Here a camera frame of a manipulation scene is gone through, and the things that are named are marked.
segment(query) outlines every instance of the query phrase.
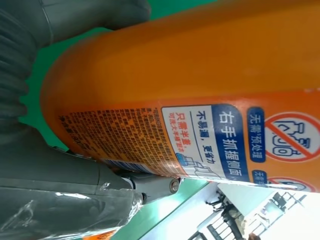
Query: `bottle label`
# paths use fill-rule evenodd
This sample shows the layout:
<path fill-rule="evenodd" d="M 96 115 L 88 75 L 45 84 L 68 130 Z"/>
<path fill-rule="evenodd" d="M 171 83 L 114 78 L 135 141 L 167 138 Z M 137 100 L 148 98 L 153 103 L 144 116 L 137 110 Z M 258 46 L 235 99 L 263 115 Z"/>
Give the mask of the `bottle label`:
<path fill-rule="evenodd" d="M 71 149 L 76 144 L 112 166 L 216 181 L 304 183 L 300 189 L 316 192 L 319 100 L 315 89 L 168 99 L 63 111 L 59 119 Z M 287 178 L 294 182 L 281 181 Z"/>

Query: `plastic wrap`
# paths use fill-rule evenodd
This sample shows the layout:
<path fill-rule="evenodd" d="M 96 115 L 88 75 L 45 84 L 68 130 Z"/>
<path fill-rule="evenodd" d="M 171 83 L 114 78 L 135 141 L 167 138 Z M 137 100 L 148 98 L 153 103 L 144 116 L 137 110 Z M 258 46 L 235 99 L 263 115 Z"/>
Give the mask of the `plastic wrap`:
<path fill-rule="evenodd" d="M 0 186 L 0 239 L 6 240 L 72 240 L 116 231 L 128 223 L 143 202 L 143 196 L 134 190 L 115 190 L 108 183 L 0 183 L 5 183 Z M 50 190 L 57 188 L 75 191 Z"/>

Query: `gray hose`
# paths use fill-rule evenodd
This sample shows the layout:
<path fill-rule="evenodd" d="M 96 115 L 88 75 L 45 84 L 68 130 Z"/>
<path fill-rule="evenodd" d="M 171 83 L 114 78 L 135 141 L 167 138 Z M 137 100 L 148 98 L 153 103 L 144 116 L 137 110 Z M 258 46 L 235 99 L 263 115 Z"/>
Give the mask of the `gray hose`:
<path fill-rule="evenodd" d="M 138 24 L 149 13 L 146 0 L 1 0 L 0 178 L 97 185 L 105 172 L 119 179 L 105 165 L 47 146 L 38 130 L 18 121 L 27 113 L 20 97 L 28 93 L 25 80 L 40 48 L 94 27 Z"/>
<path fill-rule="evenodd" d="M 75 201 L 74 197 L 57 202 L 55 192 L 63 192 L 61 189 L 76 194 L 88 194 L 88 189 L 93 189 L 91 194 L 94 196 L 96 189 L 101 189 L 105 183 L 110 184 L 109 189 L 132 188 L 104 164 L 48 146 L 38 130 L 19 122 L 19 117 L 27 113 L 20 97 L 28 93 L 25 80 L 32 73 L 37 51 L 42 47 L 94 27 L 116 30 L 144 22 L 149 17 L 146 0 L 0 1 L 1 239 L 34 240 L 58 230 L 70 233 L 97 221 L 101 211 L 104 213 L 107 209 L 100 206 L 107 203 L 94 197 L 91 198 L 97 205 L 94 209 L 92 201 L 84 205 L 84 201 Z M 84 186 L 84 189 L 74 186 Z M 112 199 L 115 204 L 121 204 L 121 209 L 106 213 L 112 219 L 97 226 L 98 229 L 117 226 L 119 220 L 128 217 L 132 207 L 132 201 L 118 202 L 125 199 L 123 197 Z M 72 204 L 66 205 L 71 200 Z M 3 231 L 11 226 L 11 217 L 20 212 L 20 207 L 31 203 L 38 205 L 35 212 L 28 211 L 32 214 L 30 228 L 18 222 L 19 229 L 14 225 Z"/>

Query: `ribbed hose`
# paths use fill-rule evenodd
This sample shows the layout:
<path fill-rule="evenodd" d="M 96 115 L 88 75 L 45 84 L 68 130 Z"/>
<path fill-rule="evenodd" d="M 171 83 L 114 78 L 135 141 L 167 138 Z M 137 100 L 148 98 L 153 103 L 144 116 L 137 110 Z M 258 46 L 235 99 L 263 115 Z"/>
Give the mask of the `ribbed hose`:
<path fill-rule="evenodd" d="M 146 0 L 0 0 L 0 180 L 131 188 L 104 164 L 52 149 L 38 130 L 19 123 L 27 113 L 20 97 L 28 93 L 25 80 L 38 49 L 94 27 L 144 22 L 148 6 Z"/>
<path fill-rule="evenodd" d="M 26 108 L 20 97 L 37 50 L 94 27 L 116 30 L 149 17 L 146 0 L 1 0 L 0 148 L 18 140 L 28 126 L 18 123 Z"/>
<path fill-rule="evenodd" d="M 0 145 L 4 145 L 26 130 L 17 120 L 27 113 L 20 97 L 28 92 L 25 79 L 32 72 L 37 46 L 29 32 L 2 9 L 0 23 Z"/>

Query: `orange bottle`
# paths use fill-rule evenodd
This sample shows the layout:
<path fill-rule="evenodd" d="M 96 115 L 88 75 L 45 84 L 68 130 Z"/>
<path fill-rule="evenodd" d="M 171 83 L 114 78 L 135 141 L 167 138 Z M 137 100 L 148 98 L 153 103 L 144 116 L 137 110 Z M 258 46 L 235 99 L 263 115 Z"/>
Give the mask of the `orange bottle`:
<path fill-rule="evenodd" d="M 87 39 L 42 92 L 71 150 L 165 176 L 320 191 L 320 1 L 222 1 Z"/>

